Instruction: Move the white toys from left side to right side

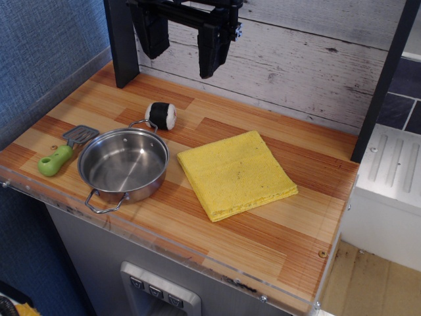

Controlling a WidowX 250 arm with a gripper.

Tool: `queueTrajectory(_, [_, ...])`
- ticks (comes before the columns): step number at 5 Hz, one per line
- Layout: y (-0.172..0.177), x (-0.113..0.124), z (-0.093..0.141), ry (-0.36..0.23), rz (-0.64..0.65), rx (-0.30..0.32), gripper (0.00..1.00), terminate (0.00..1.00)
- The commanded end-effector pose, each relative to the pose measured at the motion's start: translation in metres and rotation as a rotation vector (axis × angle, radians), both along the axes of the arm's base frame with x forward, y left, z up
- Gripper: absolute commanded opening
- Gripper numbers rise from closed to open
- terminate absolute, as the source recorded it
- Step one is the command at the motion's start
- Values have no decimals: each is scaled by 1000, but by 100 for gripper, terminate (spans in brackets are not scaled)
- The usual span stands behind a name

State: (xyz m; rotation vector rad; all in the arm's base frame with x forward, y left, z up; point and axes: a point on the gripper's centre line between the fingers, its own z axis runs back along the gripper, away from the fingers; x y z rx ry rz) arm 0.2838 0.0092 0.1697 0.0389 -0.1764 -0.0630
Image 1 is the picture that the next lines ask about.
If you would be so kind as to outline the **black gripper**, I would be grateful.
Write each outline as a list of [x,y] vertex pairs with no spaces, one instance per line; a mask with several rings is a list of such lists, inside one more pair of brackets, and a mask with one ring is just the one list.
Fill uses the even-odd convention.
[[169,46],[168,22],[198,30],[199,74],[202,79],[213,76],[228,55],[230,41],[241,36],[238,22],[243,1],[198,1],[212,11],[202,11],[185,1],[127,1],[132,22],[143,52],[156,59]]

